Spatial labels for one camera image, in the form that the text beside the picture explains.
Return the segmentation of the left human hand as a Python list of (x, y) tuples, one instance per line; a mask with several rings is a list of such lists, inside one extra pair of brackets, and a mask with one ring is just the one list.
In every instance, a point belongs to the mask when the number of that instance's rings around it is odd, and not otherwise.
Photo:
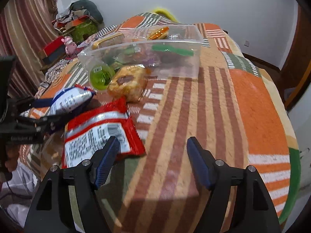
[(5, 166), (9, 172), (12, 172), (17, 168), (18, 159), (19, 159), (19, 150), (20, 150), (20, 145), (7, 145), (6, 146), (7, 161), (5, 162)]

